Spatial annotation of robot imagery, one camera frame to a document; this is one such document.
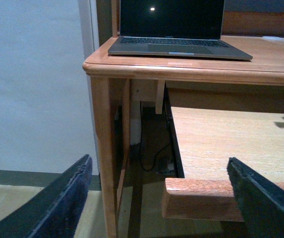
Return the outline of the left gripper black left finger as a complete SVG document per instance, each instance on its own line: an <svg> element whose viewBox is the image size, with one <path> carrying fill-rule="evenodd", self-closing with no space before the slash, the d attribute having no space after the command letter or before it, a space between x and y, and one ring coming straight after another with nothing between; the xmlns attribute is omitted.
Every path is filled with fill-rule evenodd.
<svg viewBox="0 0 284 238"><path fill-rule="evenodd" d="M27 203L0 221L0 238L71 238L92 178L86 154Z"/></svg>

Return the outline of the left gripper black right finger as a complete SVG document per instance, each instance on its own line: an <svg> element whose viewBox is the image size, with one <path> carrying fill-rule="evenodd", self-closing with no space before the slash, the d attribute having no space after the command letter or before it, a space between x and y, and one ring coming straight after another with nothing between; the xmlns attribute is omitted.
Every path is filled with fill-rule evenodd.
<svg viewBox="0 0 284 238"><path fill-rule="evenodd" d="M252 238L284 238L284 190L235 157L227 173Z"/></svg>

